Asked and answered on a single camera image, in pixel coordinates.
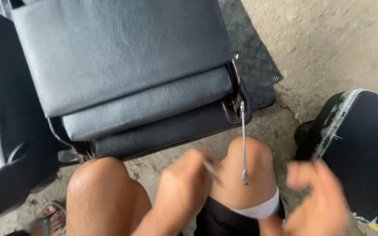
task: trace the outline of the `black leather seat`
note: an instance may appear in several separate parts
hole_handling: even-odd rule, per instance
[[[216,0],[43,0],[12,15],[45,116],[95,157],[240,126],[241,100],[251,119]]]

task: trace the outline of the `flip-flop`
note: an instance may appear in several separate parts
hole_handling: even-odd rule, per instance
[[[60,203],[58,201],[52,201],[49,204],[47,204],[43,208],[43,210],[40,211],[40,213],[38,215],[42,214],[43,211],[45,211],[49,206],[54,206],[58,210],[61,210],[62,213],[65,216],[65,219],[66,219],[65,204]],[[48,216],[45,216],[45,217],[31,221],[30,223],[27,224],[27,226],[24,229],[27,231],[27,230],[35,227],[36,225],[41,225],[42,226],[42,236],[50,236],[50,218],[53,216],[53,214],[55,214],[55,212],[53,212],[52,214],[50,214]],[[65,224],[65,227],[60,231],[60,233],[64,232],[65,230],[66,230],[66,224]]]

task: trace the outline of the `black shorts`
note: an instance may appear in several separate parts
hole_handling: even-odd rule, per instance
[[[279,200],[278,216],[285,218],[284,207]],[[235,213],[226,206],[207,198],[201,212],[196,217],[195,236],[258,236],[259,223],[256,219]]]

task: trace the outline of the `toe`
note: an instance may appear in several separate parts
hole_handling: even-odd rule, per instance
[[[56,220],[54,220],[53,222],[51,222],[51,224],[57,225],[57,224],[62,223],[62,222],[65,222],[65,217],[60,216]]]
[[[58,222],[56,224],[53,225],[52,229],[53,230],[56,230],[58,228],[63,228],[65,226],[65,221],[61,221],[61,222]]]
[[[54,205],[49,205],[36,217],[36,219],[53,214],[56,210],[57,208]]]
[[[58,210],[57,212],[55,212],[55,214],[53,214],[51,217],[50,217],[50,223],[54,222],[55,220],[57,220],[59,217],[61,217],[63,215],[62,211]]]
[[[65,228],[66,222],[61,222],[55,225],[53,228],[50,228],[51,236],[57,236]]]

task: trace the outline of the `thigh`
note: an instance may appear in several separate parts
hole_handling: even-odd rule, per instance
[[[151,208],[144,188],[115,158],[92,160],[72,176],[67,190],[68,235],[129,235]]]

